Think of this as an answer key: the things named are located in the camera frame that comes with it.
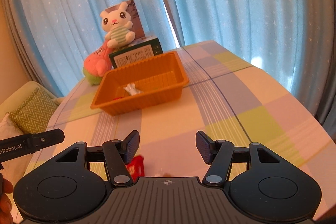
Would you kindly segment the person's left hand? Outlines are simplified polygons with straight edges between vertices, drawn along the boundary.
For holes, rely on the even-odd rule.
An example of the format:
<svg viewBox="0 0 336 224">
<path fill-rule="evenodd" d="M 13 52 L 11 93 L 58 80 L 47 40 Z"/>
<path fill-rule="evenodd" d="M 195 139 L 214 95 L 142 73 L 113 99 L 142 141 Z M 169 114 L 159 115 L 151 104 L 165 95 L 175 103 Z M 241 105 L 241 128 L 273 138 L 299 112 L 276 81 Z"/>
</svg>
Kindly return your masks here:
<svg viewBox="0 0 336 224">
<path fill-rule="evenodd" d="M 13 217 L 11 215 L 12 210 L 12 203 L 9 199 L 9 194 L 11 194 L 14 190 L 13 184 L 3 178 L 2 179 L 2 185 L 1 185 L 1 202 L 0 202 L 0 221 L 1 224 L 13 224 Z"/>
</svg>

